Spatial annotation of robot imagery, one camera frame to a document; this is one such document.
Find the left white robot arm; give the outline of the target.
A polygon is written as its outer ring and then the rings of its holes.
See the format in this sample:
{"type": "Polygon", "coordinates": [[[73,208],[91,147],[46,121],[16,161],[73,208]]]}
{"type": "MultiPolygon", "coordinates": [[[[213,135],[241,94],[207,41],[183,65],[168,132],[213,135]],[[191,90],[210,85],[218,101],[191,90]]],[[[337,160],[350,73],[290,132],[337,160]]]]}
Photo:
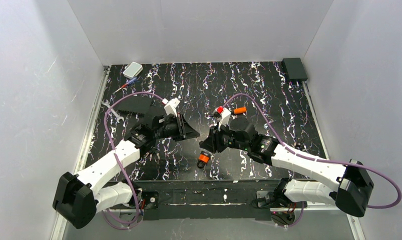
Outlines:
{"type": "Polygon", "coordinates": [[[126,166],[146,154],[154,154],[158,140],[171,138],[178,142],[199,137],[183,115],[155,116],[149,122],[139,122],[97,162],[78,171],[64,173],[53,200],[53,209],[76,229],[85,227],[100,211],[120,204],[129,204],[137,196],[127,182],[112,186],[106,183],[126,166]]]}

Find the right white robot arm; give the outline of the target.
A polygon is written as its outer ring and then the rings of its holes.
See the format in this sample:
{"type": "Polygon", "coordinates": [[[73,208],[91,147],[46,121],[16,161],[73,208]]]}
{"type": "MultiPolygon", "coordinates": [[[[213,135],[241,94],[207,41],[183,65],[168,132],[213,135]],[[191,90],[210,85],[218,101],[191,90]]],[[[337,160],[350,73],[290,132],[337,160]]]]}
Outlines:
{"type": "Polygon", "coordinates": [[[200,148],[210,154],[227,148],[245,151],[255,162],[292,170],[309,178],[283,178],[272,193],[257,200],[260,207],[287,206],[302,202],[323,203],[338,207],[354,217],[363,217],[374,188],[367,171],[358,161],[349,165],[319,162],[317,157],[279,143],[259,133],[246,118],[239,117],[228,125],[218,123],[209,130],[200,148]]]}

